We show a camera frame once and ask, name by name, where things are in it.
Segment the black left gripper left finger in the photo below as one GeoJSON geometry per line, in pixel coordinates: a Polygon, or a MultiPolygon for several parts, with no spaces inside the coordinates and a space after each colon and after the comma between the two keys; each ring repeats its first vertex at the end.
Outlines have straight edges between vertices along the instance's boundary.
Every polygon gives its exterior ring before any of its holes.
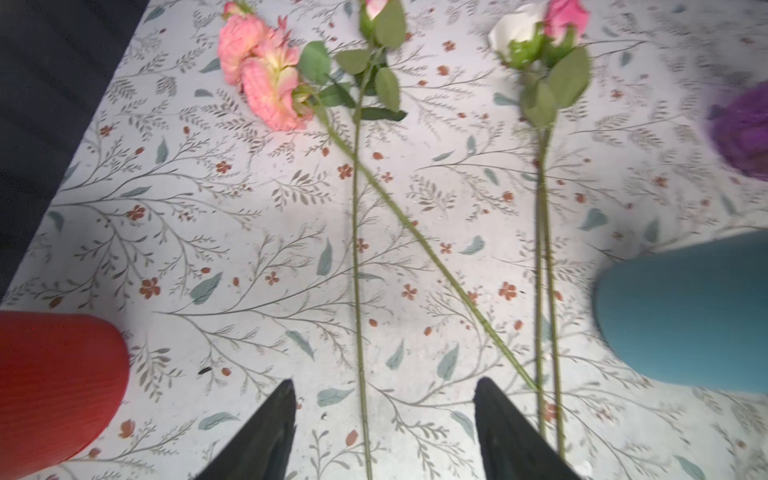
{"type": "Polygon", "coordinates": [[[196,479],[284,479],[295,435],[296,410],[294,384],[286,379],[196,479]]]}

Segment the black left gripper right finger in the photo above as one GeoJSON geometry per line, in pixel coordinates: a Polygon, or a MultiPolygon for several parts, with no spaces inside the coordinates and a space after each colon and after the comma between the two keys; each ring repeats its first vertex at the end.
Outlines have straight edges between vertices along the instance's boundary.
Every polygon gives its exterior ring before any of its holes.
{"type": "Polygon", "coordinates": [[[483,377],[473,403],[488,480],[578,480],[492,379],[483,377]]]}

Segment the teal cylindrical vase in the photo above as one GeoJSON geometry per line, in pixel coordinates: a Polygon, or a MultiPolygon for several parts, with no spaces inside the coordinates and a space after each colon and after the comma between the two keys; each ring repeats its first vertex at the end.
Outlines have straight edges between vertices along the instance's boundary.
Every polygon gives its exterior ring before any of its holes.
{"type": "Polygon", "coordinates": [[[737,235],[637,257],[601,273],[599,331],[652,380],[767,390],[767,234],[737,235]]]}

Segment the purple ribbed glass vase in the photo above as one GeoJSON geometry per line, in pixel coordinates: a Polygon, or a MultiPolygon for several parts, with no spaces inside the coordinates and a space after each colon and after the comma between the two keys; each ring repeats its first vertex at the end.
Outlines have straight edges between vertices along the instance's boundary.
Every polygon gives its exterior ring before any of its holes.
{"type": "Polygon", "coordinates": [[[767,82],[734,99],[714,119],[710,138],[723,160],[747,177],[767,181],[767,82]]]}

